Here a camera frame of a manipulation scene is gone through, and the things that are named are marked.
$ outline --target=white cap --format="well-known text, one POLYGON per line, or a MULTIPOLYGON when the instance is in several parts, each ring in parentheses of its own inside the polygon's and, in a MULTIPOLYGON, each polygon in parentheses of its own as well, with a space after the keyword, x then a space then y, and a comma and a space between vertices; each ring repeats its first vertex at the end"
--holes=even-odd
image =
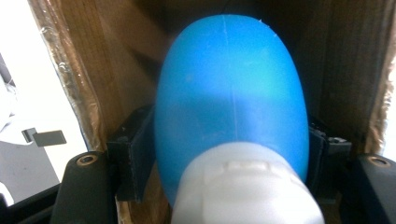
POLYGON ((324 223, 318 204, 273 150, 236 142, 213 147, 186 168, 172 223, 324 223))

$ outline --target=box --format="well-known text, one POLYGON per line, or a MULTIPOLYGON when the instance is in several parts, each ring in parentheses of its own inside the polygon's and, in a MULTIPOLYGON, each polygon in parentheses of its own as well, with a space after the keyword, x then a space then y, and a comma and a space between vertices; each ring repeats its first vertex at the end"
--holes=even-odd
MULTIPOLYGON (((58 68, 59 74, 70 101, 78 104, 80 126, 94 149, 105 150, 104 142, 134 109, 154 102, 164 55, 177 34, 193 21, 221 13, 267 23, 295 61, 309 114, 350 141, 352 154, 379 149, 395 50, 394 0, 30 4, 53 61, 70 67, 67 72, 58 68)), ((147 214, 139 217, 134 212, 138 205, 129 206, 137 223, 162 209, 148 205, 143 208, 147 214)))

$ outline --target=blue plastic surface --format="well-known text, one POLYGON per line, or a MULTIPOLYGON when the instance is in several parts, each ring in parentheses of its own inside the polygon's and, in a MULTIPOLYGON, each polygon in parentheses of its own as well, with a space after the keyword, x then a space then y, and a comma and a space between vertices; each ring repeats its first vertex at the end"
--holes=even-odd
POLYGON ((168 52, 157 94, 156 153, 170 204, 190 161, 223 143, 269 147, 305 181, 300 80, 282 41, 261 21, 219 15, 191 24, 168 52))

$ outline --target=plastic bottle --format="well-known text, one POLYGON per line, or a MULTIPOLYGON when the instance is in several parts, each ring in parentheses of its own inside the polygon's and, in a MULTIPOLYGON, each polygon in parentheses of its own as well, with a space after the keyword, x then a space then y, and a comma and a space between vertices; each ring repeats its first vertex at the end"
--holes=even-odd
POLYGON ((155 137, 161 181, 171 205, 187 166, 223 144, 269 148, 304 181, 304 97, 279 37, 261 21, 236 15, 208 17, 187 27, 163 64, 155 137))

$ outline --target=gray floor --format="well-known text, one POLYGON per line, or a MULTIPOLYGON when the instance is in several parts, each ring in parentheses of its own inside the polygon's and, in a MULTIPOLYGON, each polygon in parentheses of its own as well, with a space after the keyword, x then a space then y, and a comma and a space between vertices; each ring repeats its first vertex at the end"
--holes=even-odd
POLYGON ((1 141, 0 182, 6 185, 15 203, 59 184, 43 147, 1 141))

